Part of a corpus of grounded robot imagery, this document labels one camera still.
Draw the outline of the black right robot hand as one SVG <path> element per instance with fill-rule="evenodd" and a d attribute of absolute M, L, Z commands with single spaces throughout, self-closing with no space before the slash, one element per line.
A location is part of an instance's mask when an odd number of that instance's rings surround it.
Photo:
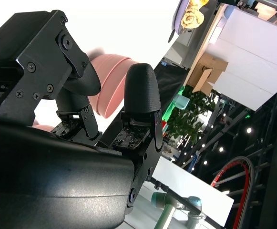
<path fill-rule="evenodd" d="M 100 147 L 88 98 L 101 83 L 66 22 L 22 12 L 0 27 L 0 229 L 114 229 L 160 158 L 152 67 L 128 70 L 122 129 Z"/>

